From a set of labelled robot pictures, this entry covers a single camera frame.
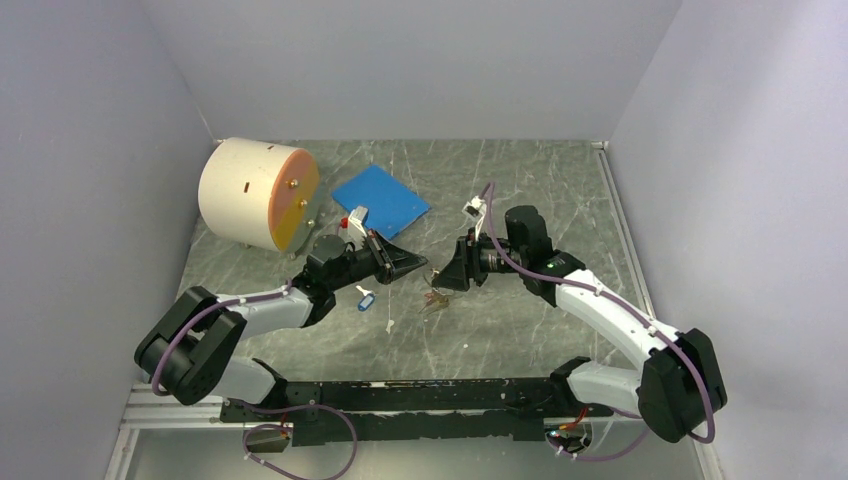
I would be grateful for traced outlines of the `bunch of silver clips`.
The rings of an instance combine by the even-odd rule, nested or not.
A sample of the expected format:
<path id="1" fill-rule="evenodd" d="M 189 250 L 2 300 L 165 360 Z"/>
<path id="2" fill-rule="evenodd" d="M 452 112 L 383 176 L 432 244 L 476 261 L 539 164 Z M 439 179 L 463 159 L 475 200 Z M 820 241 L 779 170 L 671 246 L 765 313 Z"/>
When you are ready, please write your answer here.
<path id="1" fill-rule="evenodd" d="M 420 314 L 430 315 L 437 311 L 443 310 L 450 305 L 450 301 L 455 297 L 454 294 L 444 293 L 438 290 L 431 290 L 425 294 L 425 303 L 419 310 Z"/>

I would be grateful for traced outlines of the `key with blue tag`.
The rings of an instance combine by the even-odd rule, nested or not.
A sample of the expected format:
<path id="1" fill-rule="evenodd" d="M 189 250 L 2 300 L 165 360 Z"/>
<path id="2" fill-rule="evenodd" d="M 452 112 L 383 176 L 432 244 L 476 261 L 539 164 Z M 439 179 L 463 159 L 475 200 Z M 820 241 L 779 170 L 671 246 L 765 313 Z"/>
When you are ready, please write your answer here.
<path id="1" fill-rule="evenodd" d="M 361 298 L 357 303 L 357 309 L 360 312 L 369 310 L 376 300 L 375 293 L 361 285 L 356 285 L 355 288 L 361 294 Z"/>

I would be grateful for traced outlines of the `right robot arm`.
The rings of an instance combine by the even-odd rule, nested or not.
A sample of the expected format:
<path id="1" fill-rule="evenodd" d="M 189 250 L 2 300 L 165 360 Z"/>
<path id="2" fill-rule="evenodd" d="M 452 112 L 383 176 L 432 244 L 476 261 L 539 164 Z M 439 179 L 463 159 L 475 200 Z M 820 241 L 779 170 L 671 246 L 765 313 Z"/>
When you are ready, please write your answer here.
<path id="1" fill-rule="evenodd" d="M 611 367 L 575 359 L 549 392 L 553 408 L 573 415 L 599 404 L 640 418 L 661 439 L 690 437 L 709 444 L 715 414 L 727 403 L 711 339 L 693 328 L 682 332 L 638 309 L 609 289 L 582 261 L 554 248 L 544 218 L 530 205 L 509 209 L 507 235 L 494 235 L 488 205 L 476 196 L 463 207 L 473 225 L 458 239 L 453 258 L 433 287 L 467 291 L 491 274 L 515 274 L 525 289 L 551 307 L 576 316 L 607 339 L 631 363 Z"/>

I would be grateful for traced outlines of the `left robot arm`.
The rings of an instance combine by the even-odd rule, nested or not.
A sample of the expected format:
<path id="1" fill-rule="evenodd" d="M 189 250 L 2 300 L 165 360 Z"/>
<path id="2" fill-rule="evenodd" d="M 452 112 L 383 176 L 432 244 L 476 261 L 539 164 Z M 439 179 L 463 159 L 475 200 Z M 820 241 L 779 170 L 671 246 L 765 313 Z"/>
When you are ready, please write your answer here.
<path id="1" fill-rule="evenodd" d="M 246 403 L 262 420 L 289 406 L 288 382 L 266 362 L 235 354 L 249 337 L 319 323 L 336 305 L 336 291 L 372 277 L 388 285 L 423 267 L 424 256 L 374 230 L 359 242 L 338 235 L 314 241 L 302 270 L 282 286 L 246 295 L 185 290 L 138 344 L 133 359 L 150 376 L 152 392 L 194 405 L 209 395 Z"/>

